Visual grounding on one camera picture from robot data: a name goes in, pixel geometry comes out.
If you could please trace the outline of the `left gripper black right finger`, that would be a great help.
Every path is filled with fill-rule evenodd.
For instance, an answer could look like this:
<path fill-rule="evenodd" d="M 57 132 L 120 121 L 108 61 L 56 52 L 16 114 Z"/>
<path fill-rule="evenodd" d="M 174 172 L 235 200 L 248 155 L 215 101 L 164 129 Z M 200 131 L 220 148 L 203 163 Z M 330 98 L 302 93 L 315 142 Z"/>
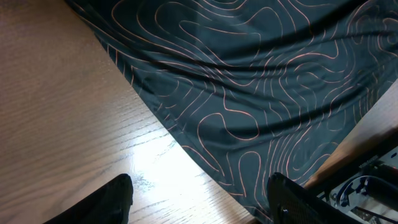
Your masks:
<path fill-rule="evenodd" d="M 268 180 L 267 198 L 276 224 L 360 224 L 278 172 Z"/>

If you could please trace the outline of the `black jersey with orange lines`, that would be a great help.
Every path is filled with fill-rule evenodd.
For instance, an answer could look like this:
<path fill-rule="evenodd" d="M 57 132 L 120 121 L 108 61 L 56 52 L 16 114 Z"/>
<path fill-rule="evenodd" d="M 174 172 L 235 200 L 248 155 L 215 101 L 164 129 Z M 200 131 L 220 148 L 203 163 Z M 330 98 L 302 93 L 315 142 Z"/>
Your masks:
<path fill-rule="evenodd" d="M 395 0 L 72 0 L 185 152 L 270 223 L 397 79 Z"/>

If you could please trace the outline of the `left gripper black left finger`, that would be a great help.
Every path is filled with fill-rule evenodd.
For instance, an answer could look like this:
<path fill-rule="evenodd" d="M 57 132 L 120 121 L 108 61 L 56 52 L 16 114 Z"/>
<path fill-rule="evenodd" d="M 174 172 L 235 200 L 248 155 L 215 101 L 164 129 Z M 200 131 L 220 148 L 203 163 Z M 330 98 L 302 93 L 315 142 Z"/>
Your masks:
<path fill-rule="evenodd" d="M 133 205 L 128 174 L 120 174 L 45 224 L 127 224 Z"/>

